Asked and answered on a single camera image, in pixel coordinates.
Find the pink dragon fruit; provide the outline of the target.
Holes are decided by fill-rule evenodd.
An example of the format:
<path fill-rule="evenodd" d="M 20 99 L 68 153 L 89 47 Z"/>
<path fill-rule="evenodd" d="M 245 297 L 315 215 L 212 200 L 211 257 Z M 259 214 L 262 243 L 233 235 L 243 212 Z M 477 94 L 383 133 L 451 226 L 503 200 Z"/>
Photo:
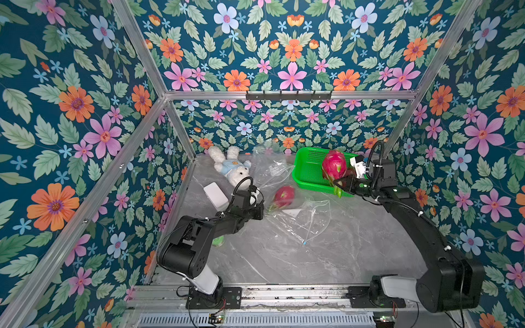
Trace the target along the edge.
<path fill-rule="evenodd" d="M 347 161 L 343 153 L 330 150 L 322 162 L 323 178 L 328 180 L 334 188 L 334 194 L 339 198 L 343 196 L 343 190 L 336 186 L 335 180 L 347 175 Z"/>
<path fill-rule="evenodd" d="M 292 205 L 295 200 L 295 188 L 288 185 L 280 187 L 276 191 L 272 204 L 269 207 L 269 211 L 284 209 L 287 206 Z"/>

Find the clear zip-top bag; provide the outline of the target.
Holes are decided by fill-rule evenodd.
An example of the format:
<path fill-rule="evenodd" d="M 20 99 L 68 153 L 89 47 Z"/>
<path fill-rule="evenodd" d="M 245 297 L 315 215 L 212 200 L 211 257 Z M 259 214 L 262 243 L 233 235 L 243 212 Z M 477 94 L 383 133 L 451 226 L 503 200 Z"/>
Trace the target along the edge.
<path fill-rule="evenodd" d="M 293 159 L 277 143 L 256 146 L 252 154 L 253 177 L 257 187 L 270 189 L 286 182 L 295 168 Z"/>
<path fill-rule="evenodd" d="M 265 215 L 300 244 L 307 245 L 328 228 L 332 206 L 329 200 L 315 200 L 295 191 L 292 205 L 279 210 L 268 209 Z"/>

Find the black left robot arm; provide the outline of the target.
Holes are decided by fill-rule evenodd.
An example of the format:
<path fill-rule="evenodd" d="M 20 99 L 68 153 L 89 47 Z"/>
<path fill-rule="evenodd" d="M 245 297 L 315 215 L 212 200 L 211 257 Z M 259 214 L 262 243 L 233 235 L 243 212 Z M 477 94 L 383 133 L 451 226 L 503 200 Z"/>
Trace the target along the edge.
<path fill-rule="evenodd" d="M 213 218 L 180 218 L 159 246 L 158 265 L 185 278 L 194 291 L 219 298 L 222 280 L 207 265 L 213 240 L 238 233 L 251 220 L 262 220 L 264 201 L 264 196 L 255 188 L 236 191 L 227 209 Z"/>

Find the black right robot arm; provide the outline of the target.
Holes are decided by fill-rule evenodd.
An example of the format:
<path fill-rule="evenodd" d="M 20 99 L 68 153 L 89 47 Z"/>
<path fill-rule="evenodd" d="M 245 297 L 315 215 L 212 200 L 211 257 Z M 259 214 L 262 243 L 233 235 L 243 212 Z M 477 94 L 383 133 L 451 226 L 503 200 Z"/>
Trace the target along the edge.
<path fill-rule="evenodd" d="M 425 215 L 415 194 L 397 184 L 392 161 L 376 161 L 370 179 L 348 174 L 335 180 L 336 187 L 362 198 L 372 198 L 405 229 L 427 267 L 418 279 L 397 275 L 373 276 L 369 297 L 405 299 L 421 304 L 431 313 L 466 310 L 479 305 L 485 270 L 479 262 L 466 258 L 447 242 Z"/>

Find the white rectangular box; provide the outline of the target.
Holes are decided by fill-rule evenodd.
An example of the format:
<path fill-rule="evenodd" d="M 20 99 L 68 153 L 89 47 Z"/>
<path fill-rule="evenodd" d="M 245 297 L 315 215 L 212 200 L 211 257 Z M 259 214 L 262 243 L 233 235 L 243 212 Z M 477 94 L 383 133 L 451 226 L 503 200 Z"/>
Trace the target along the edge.
<path fill-rule="evenodd" d="M 217 183 L 211 183 L 203 187 L 203 190 L 217 211 L 224 211 L 230 203 L 226 194 Z"/>

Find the white plush bear toy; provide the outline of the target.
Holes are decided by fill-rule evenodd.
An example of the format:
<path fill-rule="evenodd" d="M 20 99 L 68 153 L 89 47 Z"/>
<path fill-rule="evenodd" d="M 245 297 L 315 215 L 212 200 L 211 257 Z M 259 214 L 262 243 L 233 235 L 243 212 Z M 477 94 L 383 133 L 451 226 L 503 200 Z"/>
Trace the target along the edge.
<path fill-rule="evenodd" d="M 240 149 L 236 146 L 229 147 L 226 153 L 223 153 L 217 146 L 209 149 L 215 170 L 223 175 L 233 187 L 247 190 L 250 186 L 249 177 L 252 164 L 249 160 L 241 161 L 239 153 Z"/>

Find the green plastic basket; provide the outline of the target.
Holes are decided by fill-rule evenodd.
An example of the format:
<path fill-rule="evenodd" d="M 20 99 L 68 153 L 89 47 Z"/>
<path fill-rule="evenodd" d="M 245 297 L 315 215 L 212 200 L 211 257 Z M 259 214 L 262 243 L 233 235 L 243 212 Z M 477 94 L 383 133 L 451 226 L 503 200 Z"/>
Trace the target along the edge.
<path fill-rule="evenodd" d="M 298 187 L 309 191 L 318 191 L 324 194 L 334 194 L 334 188 L 330 182 L 323 178 L 321 167 L 322 162 L 329 151 L 330 150 L 328 149 L 313 147 L 305 147 L 298 150 L 295 156 L 295 168 L 292 172 L 293 180 L 297 183 Z M 356 155 L 350 153 L 343 154 L 347 161 L 346 176 L 348 176 L 350 158 L 356 157 Z M 349 194 L 343 191 L 343 196 L 349 197 Z"/>

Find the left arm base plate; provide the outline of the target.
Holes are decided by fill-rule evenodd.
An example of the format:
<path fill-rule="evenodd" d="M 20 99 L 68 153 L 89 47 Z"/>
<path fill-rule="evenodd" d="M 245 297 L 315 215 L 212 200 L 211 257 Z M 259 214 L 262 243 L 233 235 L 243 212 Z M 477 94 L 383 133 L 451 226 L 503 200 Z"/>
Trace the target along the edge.
<path fill-rule="evenodd" d="M 187 310 L 238 310 L 241 308 L 242 292 L 241 287 L 219 287 L 212 295 L 206 295 L 191 287 L 185 307 Z"/>

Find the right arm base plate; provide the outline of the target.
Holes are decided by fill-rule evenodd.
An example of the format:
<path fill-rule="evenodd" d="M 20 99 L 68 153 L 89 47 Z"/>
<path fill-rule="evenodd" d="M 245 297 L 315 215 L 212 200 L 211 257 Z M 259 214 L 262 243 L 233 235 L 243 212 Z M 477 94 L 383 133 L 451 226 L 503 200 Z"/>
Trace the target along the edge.
<path fill-rule="evenodd" d="M 405 308 L 404 299 L 387 297 L 380 290 L 370 286 L 349 286 L 345 298 L 350 300 L 352 308 Z"/>

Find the black hook rail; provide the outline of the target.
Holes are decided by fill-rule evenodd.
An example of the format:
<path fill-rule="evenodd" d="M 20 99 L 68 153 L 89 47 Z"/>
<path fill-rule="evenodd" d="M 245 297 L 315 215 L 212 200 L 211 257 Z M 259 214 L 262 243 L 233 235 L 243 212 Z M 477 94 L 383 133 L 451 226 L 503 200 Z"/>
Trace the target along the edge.
<path fill-rule="evenodd" d="M 326 101 L 332 98 L 332 92 L 304 92 L 304 91 L 260 91 L 260 92 L 246 92 L 245 98 L 247 101 Z"/>

